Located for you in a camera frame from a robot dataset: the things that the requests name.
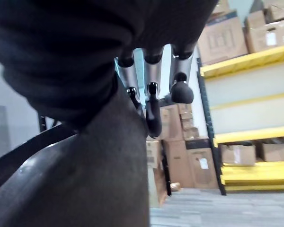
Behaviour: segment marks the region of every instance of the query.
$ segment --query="black cloth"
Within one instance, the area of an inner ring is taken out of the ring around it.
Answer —
[[[118,87],[80,134],[39,151],[0,187],[0,227],[149,226],[147,130]]]
[[[78,128],[116,92],[114,58],[197,41],[216,0],[0,0],[0,62],[41,114]]]

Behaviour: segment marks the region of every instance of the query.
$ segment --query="brown cardboard box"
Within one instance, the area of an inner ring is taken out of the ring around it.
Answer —
[[[193,140],[199,137],[199,130],[197,127],[191,127],[190,129],[183,130],[184,140]]]
[[[182,114],[180,114],[180,117],[181,117],[181,120],[191,119],[191,118],[193,118],[193,113],[182,113]]]
[[[183,140],[182,127],[179,116],[178,105],[168,105],[161,107],[169,111],[169,135],[164,140],[178,141]]]
[[[164,146],[171,182],[179,182],[183,188],[193,188],[193,178],[189,168],[185,141],[164,141]]]
[[[266,162],[284,161],[284,144],[262,144],[261,153]]]
[[[259,52],[284,45],[284,20],[248,30],[249,51]]]
[[[187,112],[192,112],[192,107],[191,104],[178,104],[178,108],[179,108],[179,113],[180,114],[185,114]]]
[[[191,129],[191,128],[194,127],[194,119],[193,118],[181,120],[181,123],[182,123],[182,129],[184,129],[184,130]]]
[[[158,168],[162,161],[161,142],[146,141],[147,166]]]
[[[280,0],[254,0],[249,12],[253,13],[259,10],[263,10],[264,13],[266,13],[268,7],[278,1]]]
[[[160,115],[161,115],[161,122],[162,122],[162,132],[160,136],[158,136],[155,139],[148,136],[146,138],[147,141],[164,140],[169,137],[169,122],[170,122],[169,111],[166,109],[160,108]]]
[[[245,19],[245,27],[246,28],[257,28],[265,25],[265,18],[263,11],[256,11],[250,13]]]
[[[195,188],[217,188],[212,150],[210,148],[199,148],[187,150],[187,153]]]
[[[274,1],[268,6],[267,16],[269,22],[284,20],[284,0]]]
[[[255,146],[222,145],[222,162],[242,166],[254,166],[256,162]]]
[[[160,207],[167,196],[163,170],[148,167],[148,186],[151,207]]]
[[[219,0],[216,7],[213,10],[213,15],[219,13],[225,13],[230,11],[230,7],[227,0]]]
[[[198,48],[203,65],[247,54],[237,12],[222,14],[208,21],[198,40]]]

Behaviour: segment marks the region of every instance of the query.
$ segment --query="black fabric sleeve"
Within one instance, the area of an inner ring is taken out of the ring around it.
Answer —
[[[114,57],[143,29],[145,4],[0,0],[0,62],[41,114],[84,126],[117,90]]]

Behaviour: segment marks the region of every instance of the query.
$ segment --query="gray carpet floor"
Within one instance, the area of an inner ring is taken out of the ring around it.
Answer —
[[[284,227],[284,192],[182,189],[151,208],[151,227]]]

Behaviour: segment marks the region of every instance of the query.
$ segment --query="yellow shelf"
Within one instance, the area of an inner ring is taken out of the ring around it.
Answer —
[[[254,166],[221,168],[227,191],[284,190],[284,162],[257,162]]]
[[[225,190],[227,192],[231,191],[278,191],[284,190],[284,184],[279,185],[247,185],[247,186],[226,186]]]
[[[279,98],[284,98],[284,93],[216,105],[216,106],[210,107],[210,110],[219,110],[223,108],[229,108],[229,107],[238,106],[238,105],[247,105],[247,104],[257,103],[257,102],[264,102],[264,101],[279,99]]]
[[[245,140],[261,140],[284,136],[284,126],[275,128],[266,128],[250,131],[238,131],[224,134],[216,134],[214,138],[215,143],[229,143]]]
[[[252,53],[238,58],[222,61],[200,69],[201,76],[205,79],[232,76],[237,73],[256,70],[284,62],[284,46],[270,50]]]

